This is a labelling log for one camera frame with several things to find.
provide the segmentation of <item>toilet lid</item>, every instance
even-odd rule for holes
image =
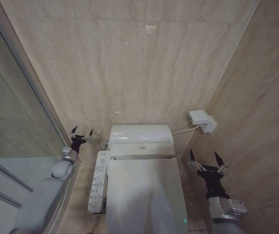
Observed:
[[[186,234],[177,159],[110,160],[108,234]]]

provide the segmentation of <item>bidet control panel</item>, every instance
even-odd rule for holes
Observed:
[[[99,151],[97,154],[91,193],[87,209],[91,213],[99,213],[103,209],[103,193],[110,151]]]

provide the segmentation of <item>glass shower door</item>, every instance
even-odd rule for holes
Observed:
[[[32,188],[50,176],[63,146],[0,33],[0,166],[21,181],[0,172],[0,193],[23,204]],[[0,200],[0,234],[11,231],[17,210]]]

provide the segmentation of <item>beige tile wall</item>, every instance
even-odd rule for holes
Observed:
[[[279,1],[261,0],[206,111],[217,121],[212,134],[196,131],[189,148],[203,164],[217,151],[230,168],[222,179],[242,199],[248,233],[279,233]],[[209,227],[204,181],[187,173]]]
[[[66,130],[188,128],[204,109],[258,0],[0,0]],[[178,157],[192,132],[175,136]]]

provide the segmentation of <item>toilet tank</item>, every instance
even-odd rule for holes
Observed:
[[[108,142],[111,157],[144,159],[173,157],[174,143],[168,125],[113,125]]]

